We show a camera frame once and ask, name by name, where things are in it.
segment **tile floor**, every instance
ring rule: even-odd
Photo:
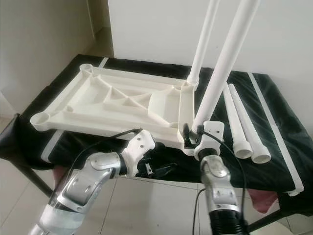
[[[113,57],[109,28],[96,34],[96,42],[86,53]],[[0,132],[8,124],[0,118]],[[51,170],[37,171],[53,187]],[[196,194],[201,184],[120,177],[108,181],[97,197],[77,235],[164,235],[191,234]],[[241,189],[237,188],[238,201]],[[8,161],[0,159],[0,234],[27,234],[48,198]],[[245,215],[249,223],[262,218],[246,194]],[[204,195],[199,198],[196,234],[211,234]],[[279,208],[275,203],[268,213]],[[313,217],[293,215],[279,220],[293,234],[313,235]]]

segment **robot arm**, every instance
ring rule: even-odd
[[[121,153],[93,153],[82,170],[74,175],[46,205],[30,235],[72,235],[82,225],[102,185],[118,175],[133,177],[143,155],[154,149],[151,134],[142,130]]]
[[[205,131],[222,141],[224,125],[218,126],[212,121],[204,122],[198,131],[201,141],[194,150],[195,158],[200,161],[201,181],[205,186],[212,235],[243,235],[247,234],[246,223],[230,184],[230,172],[219,156],[220,144],[203,135]]]

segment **white plastic tube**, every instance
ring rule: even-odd
[[[198,113],[192,125],[197,132],[199,125],[210,120],[221,96],[224,84],[234,66],[260,0],[241,0],[224,46],[217,60],[211,80],[206,88]]]
[[[244,107],[244,104],[242,103],[236,88],[233,84],[229,85],[229,90],[231,93],[231,96],[233,98],[241,125],[244,129],[245,135],[247,140],[250,142],[253,154],[251,156],[251,159],[254,163],[267,163],[271,159],[271,155],[268,151],[268,148],[266,148],[262,141],[256,132],[253,123],[246,112],[246,109]]]
[[[204,23],[202,26],[196,54],[194,61],[192,63],[192,67],[190,70],[190,74],[187,77],[187,83],[193,86],[198,86],[199,83],[199,74],[201,70],[201,65],[203,63],[203,59],[206,53],[206,48],[211,36],[216,12],[219,6],[220,0],[210,0],[209,6],[205,15]]]
[[[246,141],[246,137],[243,128],[240,124],[240,120],[234,105],[234,101],[231,97],[229,87],[225,83],[223,89],[224,101],[227,110],[227,116],[230,126],[231,135],[233,137],[233,150],[237,158],[249,158],[252,155],[251,145]]]

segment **white wall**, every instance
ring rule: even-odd
[[[0,92],[0,118],[12,118],[15,113],[16,111],[4,97],[2,92]]]
[[[1,0],[0,92],[22,112],[93,42],[86,0]],[[0,116],[8,108],[0,97]]]
[[[204,60],[214,67],[239,0],[221,0]],[[116,58],[191,65],[208,0],[109,0]],[[234,70],[269,74],[313,134],[313,1],[262,0]]]
[[[88,0],[93,32],[102,27],[110,27],[109,7],[107,0]]]

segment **table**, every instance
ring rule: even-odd
[[[34,99],[28,108],[21,114],[16,115],[8,127],[0,135],[0,157],[11,161],[23,174],[33,181],[47,196],[52,190],[32,171],[32,169],[51,169],[55,165],[70,166],[77,154],[90,145],[101,139],[99,136],[92,136],[83,133],[63,132],[57,144],[49,155],[47,163],[41,159],[41,154],[54,135],[56,130],[37,132],[29,123],[29,119],[35,113],[44,110],[58,93],[78,73],[79,65],[89,63],[99,66],[102,57],[77,55],[69,65]],[[185,79],[189,74],[189,66],[158,64],[122,59],[108,59],[105,68],[147,73],[158,76],[167,76],[178,79]],[[202,68],[200,73],[200,84],[195,92],[195,112],[197,111],[208,78],[212,69]],[[247,112],[259,133],[265,146],[268,147],[272,159],[266,164],[254,164],[251,159],[240,160],[247,175],[247,187],[260,190],[276,191],[279,196],[280,210],[257,221],[249,226],[253,231],[270,222],[282,217],[302,213],[313,214],[311,194],[313,192],[313,141],[280,94],[271,79],[265,74],[254,74],[255,79],[263,93],[263,96],[270,108],[274,120],[279,127],[285,144],[290,152],[292,160],[301,177],[305,191],[298,196],[289,197],[286,191],[294,189],[293,180],[289,174],[282,154],[277,147],[276,139],[267,121],[265,113],[260,105],[255,90],[247,73],[232,71],[228,82],[233,83],[246,106]],[[224,141],[232,146],[230,128],[225,111],[224,101],[221,98],[215,109],[212,120],[224,122]],[[109,149],[121,149],[125,141],[114,140],[93,151]],[[234,187],[242,187],[242,175],[236,160],[221,147],[221,157],[231,172],[231,183]],[[199,162],[184,155],[178,149],[161,148],[150,155],[149,164],[153,169],[164,169],[168,171],[159,175],[159,179],[171,181],[200,182]],[[138,176],[145,177],[140,165],[138,165]]]

